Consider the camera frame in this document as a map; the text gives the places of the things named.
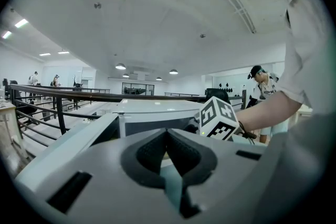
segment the railing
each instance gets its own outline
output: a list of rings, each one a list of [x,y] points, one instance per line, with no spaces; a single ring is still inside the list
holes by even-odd
[[[36,125],[44,124],[48,127],[59,129],[61,134],[65,134],[69,128],[66,127],[64,116],[71,116],[84,119],[98,119],[99,115],[87,115],[67,112],[69,109],[65,106],[71,106],[70,109],[78,109],[78,106],[91,104],[92,102],[120,102],[123,99],[142,99],[142,100],[188,100],[194,102],[204,102],[205,98],[199,97],[164,97],[164,96],[151,96],[151,95],[127,95],[127,94],[110,94],[108,89],[83,89],[83,88],[69,88],[69,87],[43,87],[43,86],[23,86],[17,84],[10,85],[10,97],[12,104],[16,105],[17,124],[21,138],[23,135],[32,139],[33,141],[48,146],[48,144],[36,139],[36,136],[28,134],[22,128],[29,129],[41,136],[56,140],[55,137],[50,136],[46,132],[36,130],[29,126],[34,123]],[[25,92],[25,96],[21,97],[19,92]],[[41,103],[30,103],[32,99],[41,99]],[[50,105],[52,108],[45,108],[44,105]],[[49,113],[43,118],[35,118],[34,115],[39,113]],[[48,119],[53,117],[58,119],[58,125],[50,123]]]
[[[165,92],[164,96],[175,96],[175,97],[181,97],[181,96],[200,96],[199,94],[187,94],[187,93],[174,93],[174,92]]]
[[[85,93],[86,95],[93,95],[96,92],[98,94],[102,94],[100,92],[104,92],[104,94],[107,94],[106,92],[110,92],[109,89],[83,89],[83,88],[70,88],[70,87],[43,87],[43,86],[22,86],[22,85],[16,85],[16,84],[11,84],[10,85],[10,90],[11,90],[11,101],[12,104],[16,105],[16,117],[17,117],[17,124],[19,127],[19,131],[21,132],[21,135],[24,134],[28,138],[34,140],[35,142],[38,142],[44,146],[48,146],[44,142],[41,142],[34,138],[33,136],[25,133],[22,131],[21,127],[25,127],[26,129],[29,129],[31,131],[34,131],[35,133],[42,135],[44,137],[47,137],[52,140],[56,140],[56,138],[48,135],[47,133],[38,131],[32,127],[29,126],[30,123],[34,123],[36,125],[38,124],[44,124],[49,127],[53,127],[56,129],[60,129],[62,134],[65,134],[69,129],[66,128],[65,123],[64,123],[64,115],[65,116],[73,116],[77,118],[87,118],[87,119],[97,119],[100,116],[97,115],[83,115],[83,114],[78,114],[78,113],[69,113],[70,109],[78,109],[78,105],[80,106],[91,104],[92,100],[89,98],[80,98],[80,94],[82,93],[83,90],[87,90],[90,92]],[[21,92],[25,92],[25,96],[21,97]],[[27,93],[34,94],[32,96],[26,96]],[[51,101],[50,102],[44,102],[42,97],[50,97]],[[33,99],[41,99],[41,103],[30,103],[29,100]],[[63,101],[70,101],[72,103],[66,103],[63,104]],[[52,104],[53,109],[45,108],[44,105],[46,104]],[[43,118],[37,119],[33,117],[36,114],[40,114],[43,112],[48,112],[50,113],[47,116],[44,116]],[[58,117],[58,123],[59,126],[51,124],[49,122],[43,121],[50,119],[50,117],[54,117],[56,119],[56,116]],[[28,120],[25,122],[20,121],[23,118],[27,118]]]

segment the white ceiling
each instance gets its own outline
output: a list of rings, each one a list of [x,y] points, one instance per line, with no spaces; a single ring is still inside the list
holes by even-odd
[[[20,52],[38,61],[74,59],[71,54],[59,55],[57,52],[62,48],[51,41],[41,32],[36,30],[29,22],[20,28],[15,24],[23,19],[10,6],[6,6],[1,12],[0,36],[2,37],[7,31],[12,34],[7,39],[0,39],[0,42],[7,48]],[[40,54],[50,53],[50,56],[40,56]]]
[[[93,7],[96,2],[101,9]],[[30,22],[16,30],[31,34],[29,48],[27,37],[19,39],[21,33],[6,40],[18,39],[11,44],[18,49],[36,55],[51,47],[57,51],[58,44],[110,77],[121,78],[124,72],[114,67],[122,62],[127,73],[147,72],[146,80],[230,69],[232,63],[230,68],[223,63],[239,58],[242,50],[252,51],[250,39],[259,50],[275,48],[282,42],[278,31],[283,29],[285,11],[283,0],[11,0],[10,4]],[[219,52],[223,61],[212,62]],[[180,74],[169,75],[173,68]]]

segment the person in white shirt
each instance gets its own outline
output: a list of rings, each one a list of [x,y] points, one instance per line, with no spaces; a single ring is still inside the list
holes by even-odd
[[[257,85],[254,88],[247,108],[255,105],[260,100],[267,100],[270,96],[279,91],[279,77],[275,73],[267,73],[261,66],[254,66],[248,75],[248,79],[255,79]],[[259,141],[261,143],[266,143],[267,136],[270,135],[272,137],[277,133],[286,132],[287,129],[288,120],[280,122],[272,127],[262,128],[260,130]]]
[[[38,82],[38,79],[37,79],[37,71],[35,71],[35,73],[33,75],[30,75],[29,76],[29,79],[28,79],[28,85],[29,86],[36,86],[37,82]]]
[[[246,131],[274,126],[303,103],[315,114],[332,113],[336,108],[335,30],[330,15],[322,0],[285,1],[286,57],[279,91],[237,113]]]

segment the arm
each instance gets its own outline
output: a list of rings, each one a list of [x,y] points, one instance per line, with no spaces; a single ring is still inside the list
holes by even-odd
[[[291,117],[300,107],[301,103],[279,91],[254,107],[239,111],[237,118],[246,131],[252,131],[274,126]]]

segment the black slot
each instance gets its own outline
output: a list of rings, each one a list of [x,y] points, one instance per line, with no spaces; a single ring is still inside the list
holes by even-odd
[[[247,159],[254,159],[255,161],[258,161],[261,157],[261,154],[247,152],[247,151],[237,151],[236,155],[247,158]]]
[[[91,177],[88,173],[77,172],[47,202],[62,213],[66,213]]]

